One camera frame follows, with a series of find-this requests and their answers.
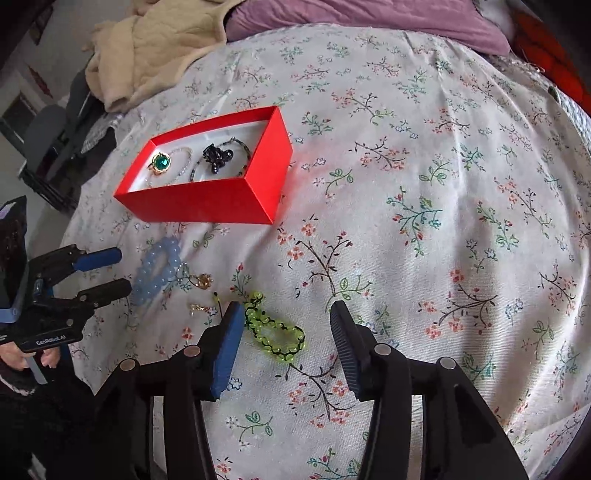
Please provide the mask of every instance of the hand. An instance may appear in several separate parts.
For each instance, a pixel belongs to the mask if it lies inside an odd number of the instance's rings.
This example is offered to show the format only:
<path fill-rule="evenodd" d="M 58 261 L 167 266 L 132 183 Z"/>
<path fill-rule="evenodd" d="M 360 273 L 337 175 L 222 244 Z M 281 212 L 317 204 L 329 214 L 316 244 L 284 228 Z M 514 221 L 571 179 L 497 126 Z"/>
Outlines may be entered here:
<path fill-rule="evenodd" d="M 17 347 L 17 344 L 14 342 L 0 345 L 0 359 L 14 370 L 22 371 L 25 368 L 29 368 L 26 358 L 32 356 L 35 356 L 35 353 L 21 352 L 20 348 Z M 61 354 L 59 348 L 43 350 L 41 364 L 44 367 L 55 368 L 60 361 L 60 358 Z"/>
<path fill-rule="evenodd" d="M 60 358 L 61 352 L 58 347 L 43 350 L 43 355 L 41 355 L 41 365 L 44 367 L 55 368 L 60 361 Z"/>
<path fill-rule="evenodd" d="M 14 370 L 22 371 L 28 368 L 27 357 L 35 356 L 34 353 L 23 353 L 14 342 L 0 345 L 0 359 Z"/>

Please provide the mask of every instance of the chair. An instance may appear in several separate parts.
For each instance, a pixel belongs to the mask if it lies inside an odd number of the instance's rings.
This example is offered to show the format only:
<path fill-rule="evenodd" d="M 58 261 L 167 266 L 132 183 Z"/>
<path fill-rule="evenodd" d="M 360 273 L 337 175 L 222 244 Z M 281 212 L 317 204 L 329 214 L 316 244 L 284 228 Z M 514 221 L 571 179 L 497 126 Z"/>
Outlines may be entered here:
<path fill-rule="evenodd" d="M 20 177 L 60 212 L 72 213 L 76 208 L 81 186 L 79 171 L 84 169 L 86 159 L 80 150 L 92 125 L 104 113 L 103 104 L 92 96 L 82 70 L 72 81 L 66 108 L 45 107 L 27 129 L 27 164 Z"/>

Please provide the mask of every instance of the green gemstone ring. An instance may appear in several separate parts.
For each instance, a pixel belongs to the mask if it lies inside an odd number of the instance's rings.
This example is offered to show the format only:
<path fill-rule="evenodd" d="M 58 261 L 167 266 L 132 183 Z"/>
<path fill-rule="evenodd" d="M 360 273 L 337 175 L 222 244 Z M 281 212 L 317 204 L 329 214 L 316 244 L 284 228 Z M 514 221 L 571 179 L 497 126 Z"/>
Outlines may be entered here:
<path fill-rule="evenodd" d="M 148 168 L 152 171 L 155 176 L 162 175 L 168 171 L 171 165 L 170 156 L 166 153 L 159 152 L 152 157 L 152 162 Z"/>

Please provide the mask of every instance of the blue gripper pad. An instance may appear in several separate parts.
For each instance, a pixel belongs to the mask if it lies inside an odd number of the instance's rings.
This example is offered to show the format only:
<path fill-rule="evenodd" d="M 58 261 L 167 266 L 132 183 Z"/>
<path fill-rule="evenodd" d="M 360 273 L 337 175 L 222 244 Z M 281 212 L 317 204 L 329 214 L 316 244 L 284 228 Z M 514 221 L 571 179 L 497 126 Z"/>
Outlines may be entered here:
<path fill-rule="evenodd" d="M 121 250 L 113 247 L 91 254 L 81 255 L 73 266 L 74 270 L 88 272 L 95 268 L 108 267 L 109 265 L 119 263 L 121 258 L 123 258 Z"/>
<path fill-rule="evenodd" d="M 222 339 L 217 357 L 213 361 L 213 379 L 209 389 L 215 399 L 220 397 L 230 381 L 234 360 L 244 331 L 244 306 L 237 301 L 231 302 L 222 322 L 227 322 L 226 334 Z"/>

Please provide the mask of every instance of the red gift box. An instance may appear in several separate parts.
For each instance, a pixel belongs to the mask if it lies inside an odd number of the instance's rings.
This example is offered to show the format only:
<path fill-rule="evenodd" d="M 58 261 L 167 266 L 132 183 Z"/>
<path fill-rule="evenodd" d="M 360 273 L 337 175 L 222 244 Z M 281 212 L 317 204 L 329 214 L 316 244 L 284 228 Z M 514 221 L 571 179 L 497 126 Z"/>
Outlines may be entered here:
<path fill-rule="evenodd" d="M 155 151 L 186 137 L 266 121 L 241 177 L 175 183 L 134 190 Z M 114 197 L 144 222 L 272 224 L 293 148 L 279 107 L 245 110 L 177 128 L 149 140 L 121 180 Z"/>

